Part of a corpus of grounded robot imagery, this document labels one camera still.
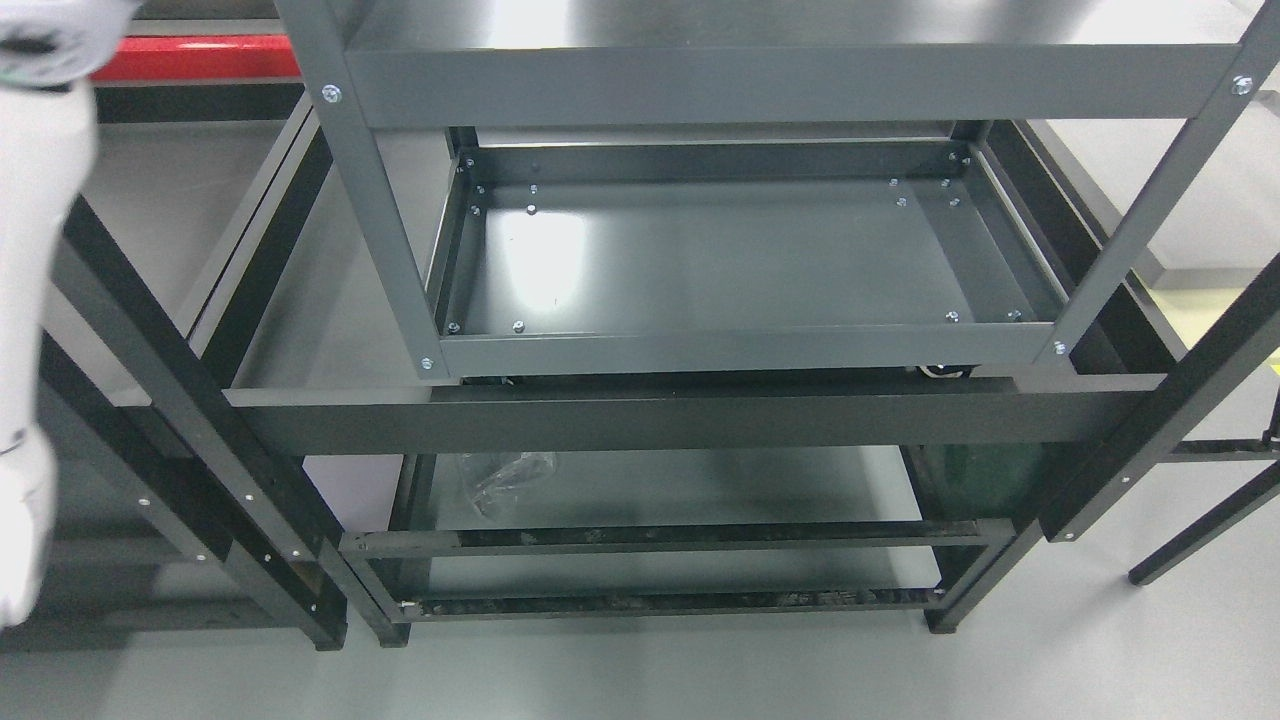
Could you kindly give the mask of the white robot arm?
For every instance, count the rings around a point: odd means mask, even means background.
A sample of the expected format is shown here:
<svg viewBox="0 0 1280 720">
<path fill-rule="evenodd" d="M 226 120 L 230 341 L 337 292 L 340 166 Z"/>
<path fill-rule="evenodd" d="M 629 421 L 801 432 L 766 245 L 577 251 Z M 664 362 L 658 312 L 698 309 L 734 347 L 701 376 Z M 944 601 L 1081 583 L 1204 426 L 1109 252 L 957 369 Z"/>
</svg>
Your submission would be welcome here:
<svg viewBox="0 0 1280 720">
<path fill-rule="evenodd" d="M 47 566 L 58 462 L 37 418 L 50 273 L 97 151 L 91 76 L 137 1 L 5 1 L 1 101 L 3 626 L 32 614 Z"/>
</svg>

